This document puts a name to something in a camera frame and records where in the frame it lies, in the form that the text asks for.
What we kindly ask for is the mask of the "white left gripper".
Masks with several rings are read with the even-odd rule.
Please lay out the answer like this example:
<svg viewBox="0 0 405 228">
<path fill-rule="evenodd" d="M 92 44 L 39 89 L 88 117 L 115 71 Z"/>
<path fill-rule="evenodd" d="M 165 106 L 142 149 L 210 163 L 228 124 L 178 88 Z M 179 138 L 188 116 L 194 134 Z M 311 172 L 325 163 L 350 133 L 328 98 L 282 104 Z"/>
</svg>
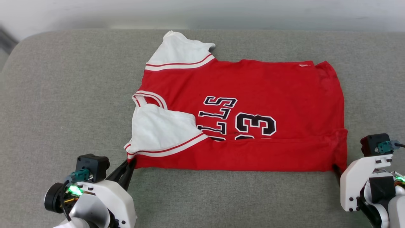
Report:
<svg viewBox="0 0 405 228">
<path fill-rule="evenodd" d="M 76 217 L 107 228 L 119 222 L 120 228 L 133 228 L 136 224 L 134 201 L 127 192 L 137 160 L 125 160 L 106 180 L 98 183 L 80 182 L 85 191 L 76 202 Z"/>
</svg>

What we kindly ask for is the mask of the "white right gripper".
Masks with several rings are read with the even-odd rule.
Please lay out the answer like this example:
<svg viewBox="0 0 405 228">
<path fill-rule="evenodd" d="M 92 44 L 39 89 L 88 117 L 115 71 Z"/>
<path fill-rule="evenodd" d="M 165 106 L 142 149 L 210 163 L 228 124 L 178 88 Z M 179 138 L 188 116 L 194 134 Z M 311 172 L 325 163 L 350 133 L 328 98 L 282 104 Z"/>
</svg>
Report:
<svg viewBox="0 0 405 228">
<path fill-rule="evenodd" d="M 393 154 L 363 157 L 352 162 L 342 173 L 340 167 L 332 165 L 338 185 L 340 185 L 340 204 L 345 211 L 356 209 L 356 198 L 360 196 L 360 191 L 366 185 L 370 177 L 390 177 L 390 172 L 380 172 L 374 174 L 375 169 L 389 167 Z"/>
</svg>

